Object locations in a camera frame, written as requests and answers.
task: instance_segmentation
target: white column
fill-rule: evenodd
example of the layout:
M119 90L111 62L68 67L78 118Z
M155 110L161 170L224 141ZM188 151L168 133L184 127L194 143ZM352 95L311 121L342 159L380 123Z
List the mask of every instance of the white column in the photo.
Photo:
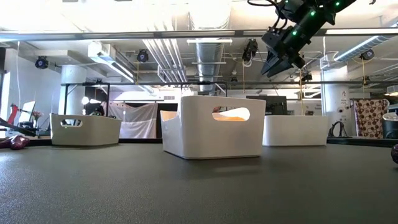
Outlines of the white column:
M64 65L61 72L61 83L83 83L86 81L87 70L77 65ZM73 85L68 87L68 92L73 89ZM77 86L69 93L67 99L67 114L82 114L83 104L81 99L85 96L85 87ZM63 114L65 103L65 87L61 86L60 104L58 113Z
M340 68L333 68L323 71L324 81L347 81L348 70L347 66ZM344 124L348 136L352 136L352 122L351 122L351 108L349 107L349 89L348 85L341 84L327 84L324 85L324 92L322 94L323 112L328 116L329 127L336 121L341 121ZM335 128L334 135L338 136L340 125Z

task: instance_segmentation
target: plastic bin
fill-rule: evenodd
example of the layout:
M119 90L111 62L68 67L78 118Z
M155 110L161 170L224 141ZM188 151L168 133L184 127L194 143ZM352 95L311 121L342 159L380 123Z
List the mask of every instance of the plastic bin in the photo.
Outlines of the plastic bin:
M218 106L236 109L213 113ZM161 111L163 150L186 159L260 156L264 100L184 96L177 112Z
M324 146L328 130L327 116L265 116L262 145Z
M75 126L62 124L63 120L81 121ZM121 120L104 116L50 115L51 140L59 146L103 146L117 144Z

